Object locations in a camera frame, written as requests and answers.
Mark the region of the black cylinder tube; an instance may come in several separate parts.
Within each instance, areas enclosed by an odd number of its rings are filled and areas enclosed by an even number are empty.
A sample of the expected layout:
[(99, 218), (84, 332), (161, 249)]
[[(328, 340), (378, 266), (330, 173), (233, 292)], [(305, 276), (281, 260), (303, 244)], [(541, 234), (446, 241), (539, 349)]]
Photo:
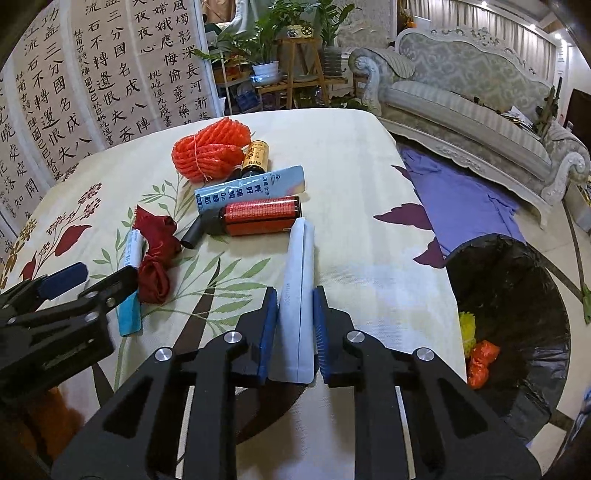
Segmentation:
[(180, 245), (194, 250), (205, 235), (219, 236), (225, 233), (221, 221), (221, 209), (200, 213), (180, 239)]

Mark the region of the red foam fruit net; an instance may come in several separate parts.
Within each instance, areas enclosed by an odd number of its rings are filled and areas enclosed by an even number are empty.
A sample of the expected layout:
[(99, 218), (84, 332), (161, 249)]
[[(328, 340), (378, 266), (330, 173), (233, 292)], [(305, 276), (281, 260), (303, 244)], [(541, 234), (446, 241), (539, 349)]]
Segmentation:
[(228, 178), (245, 159), (252, 132), (242, 122), (223, 117), (178, 140), (171, 151), (176, 171), (190, 182)]

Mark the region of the dark red wrapper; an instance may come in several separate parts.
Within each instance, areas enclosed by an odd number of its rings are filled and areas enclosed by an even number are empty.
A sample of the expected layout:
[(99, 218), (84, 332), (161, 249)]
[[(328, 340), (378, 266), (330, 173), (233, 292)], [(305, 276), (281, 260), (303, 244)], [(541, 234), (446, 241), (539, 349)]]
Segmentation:
[(137, 205), (133, 228), (148, 246), (138, 268), (139, 301), (161, 305), (170, 292), (168, 270), (181, 252), (180, 242), (174, 236), (177, 224), (169, 215), (154, 215)]

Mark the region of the yellow foam fruit net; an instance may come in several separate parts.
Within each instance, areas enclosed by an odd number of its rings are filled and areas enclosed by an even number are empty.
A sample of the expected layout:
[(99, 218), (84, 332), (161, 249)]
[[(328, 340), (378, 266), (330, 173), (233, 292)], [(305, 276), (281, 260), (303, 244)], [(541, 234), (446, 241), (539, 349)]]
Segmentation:
[(472, 313), (461, 312), (459, 316), (463, 352), (469, 358), (473, 348), (476, 346), (476, 318)]

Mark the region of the gold label small bottle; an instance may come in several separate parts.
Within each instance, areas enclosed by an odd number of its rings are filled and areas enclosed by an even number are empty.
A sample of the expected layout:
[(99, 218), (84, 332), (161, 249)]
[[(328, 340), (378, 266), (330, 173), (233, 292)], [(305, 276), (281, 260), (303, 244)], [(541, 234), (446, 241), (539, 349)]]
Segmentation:
[(263, 140), (253, 140), (242, 161), (242, 178), (265, 174), (269, 171), (270, 146)]

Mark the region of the wooden plant stand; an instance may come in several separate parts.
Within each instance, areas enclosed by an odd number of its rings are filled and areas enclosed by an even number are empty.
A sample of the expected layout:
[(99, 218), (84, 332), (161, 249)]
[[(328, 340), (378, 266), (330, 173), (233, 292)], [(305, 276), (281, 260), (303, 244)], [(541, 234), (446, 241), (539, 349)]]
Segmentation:
[(332, 87), (348, 83), (342, 74), (325, 74), (321, 41), (315, 38), (277, 39), (276, 60), (279, 61), (280, 78), (268, 85), (254, 87), (263, 110), (329, 107)]

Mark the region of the small light blue tube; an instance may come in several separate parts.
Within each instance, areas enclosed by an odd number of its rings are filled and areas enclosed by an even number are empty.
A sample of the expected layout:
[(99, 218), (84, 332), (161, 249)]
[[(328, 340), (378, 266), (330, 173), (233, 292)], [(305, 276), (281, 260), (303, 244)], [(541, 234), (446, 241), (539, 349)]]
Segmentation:
[(126, 237), (121, 267), (128, 273), (125, 298), (118, 307), (118, 331), (121, 337), (138, 333), (142, 329), (138, 297), (138, 270), (143, 258), (144, 238), (139, 230), (131, 229)]

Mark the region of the white sachet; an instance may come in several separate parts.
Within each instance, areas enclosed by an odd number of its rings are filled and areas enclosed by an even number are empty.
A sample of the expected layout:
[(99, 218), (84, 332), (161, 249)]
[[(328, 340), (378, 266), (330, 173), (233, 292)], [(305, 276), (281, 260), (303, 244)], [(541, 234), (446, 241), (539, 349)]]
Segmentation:
[(301, 385), (314, 382), (314, 272), (315, 228), (307, 219), (298, 218), (290, 230), (270, 361), (270, 380)]

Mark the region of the red glitter canister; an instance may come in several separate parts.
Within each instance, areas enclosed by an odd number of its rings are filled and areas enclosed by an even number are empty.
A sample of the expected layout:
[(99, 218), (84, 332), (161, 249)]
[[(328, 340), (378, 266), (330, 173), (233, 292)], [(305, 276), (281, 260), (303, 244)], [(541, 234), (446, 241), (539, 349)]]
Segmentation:
[(236, 202), (218, 215), (222, 232), (232, 237), (286, 232), (300, 217), (297, 196)]

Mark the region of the black lined trash bin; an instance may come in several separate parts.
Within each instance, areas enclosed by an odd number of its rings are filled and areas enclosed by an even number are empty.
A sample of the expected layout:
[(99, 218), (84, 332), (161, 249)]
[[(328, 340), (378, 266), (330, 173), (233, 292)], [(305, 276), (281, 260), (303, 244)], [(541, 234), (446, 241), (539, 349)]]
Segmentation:
[(475, 317), (477, 341), (500, 349), (477, 392), (529, 443), (567, 380), (570, 322), (560, 291), (532, 247), (499, 234), (460, 245), (446, 269), (459, 310)]

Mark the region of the red plastic bag ball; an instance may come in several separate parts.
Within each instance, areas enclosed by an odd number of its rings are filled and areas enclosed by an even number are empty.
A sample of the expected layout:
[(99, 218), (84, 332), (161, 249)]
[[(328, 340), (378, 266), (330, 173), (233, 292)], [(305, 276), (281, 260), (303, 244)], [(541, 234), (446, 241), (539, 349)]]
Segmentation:
[(470, 354), (468, 385), (471, 389), (482, 388), (489, 379), (489, 366), (496, 361), (500, 348), (483, 340), (475, 345)]

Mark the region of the potted plant white pot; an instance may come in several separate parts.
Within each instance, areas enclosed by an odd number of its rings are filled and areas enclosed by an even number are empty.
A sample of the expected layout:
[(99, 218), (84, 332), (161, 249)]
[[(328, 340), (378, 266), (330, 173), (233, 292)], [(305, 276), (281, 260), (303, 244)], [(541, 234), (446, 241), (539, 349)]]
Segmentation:
[(252, 67), (252, 82), (256, 86), (270, 86), (280, 82), (279, 60), (276, 59), (276, 36), (286, 25), (283, 16), (267, 12), (242, 32), (225, 28), (216, 37), (208, 52), (193, 48), (190, 54), (211, 62), (230, 58), (243, 60)]

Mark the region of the tall green potted plant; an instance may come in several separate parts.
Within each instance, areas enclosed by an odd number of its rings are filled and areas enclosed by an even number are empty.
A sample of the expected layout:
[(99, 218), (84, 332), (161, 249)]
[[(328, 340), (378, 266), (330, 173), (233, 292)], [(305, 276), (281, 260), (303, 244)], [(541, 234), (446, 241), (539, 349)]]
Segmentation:
[(334, 1), (318, 1), (317, 17), (322, 39), (321, 62), (325, 77), (342, 76), (342, 49), (335, 45), (335, 39), (339, 27), (355, 9), (355, 3), (339, 6)]

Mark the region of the blue white paper packet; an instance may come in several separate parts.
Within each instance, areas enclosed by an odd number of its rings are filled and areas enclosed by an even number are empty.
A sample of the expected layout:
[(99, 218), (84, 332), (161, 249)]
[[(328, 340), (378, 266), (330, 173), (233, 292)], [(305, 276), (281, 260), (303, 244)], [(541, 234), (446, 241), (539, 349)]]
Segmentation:
[(202, 187), (194, 191), (194, 196), (197, 211), (201, 214), (235, 202), (294, 196), (304, 190), (304, 168), (297, 165)]

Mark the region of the window curtains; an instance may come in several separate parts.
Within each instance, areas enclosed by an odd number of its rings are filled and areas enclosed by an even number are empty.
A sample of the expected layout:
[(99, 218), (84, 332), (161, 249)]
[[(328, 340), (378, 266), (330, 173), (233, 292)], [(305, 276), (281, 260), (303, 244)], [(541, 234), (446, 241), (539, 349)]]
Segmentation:
[(435, 29), (466, 26), (486, 28), (512, 48), (529, 67), (546, 78), (554, 76), (557, 47), (538, 30), (499, 13), (465, 1), (404, 1), (414, 16), (428, 19)]

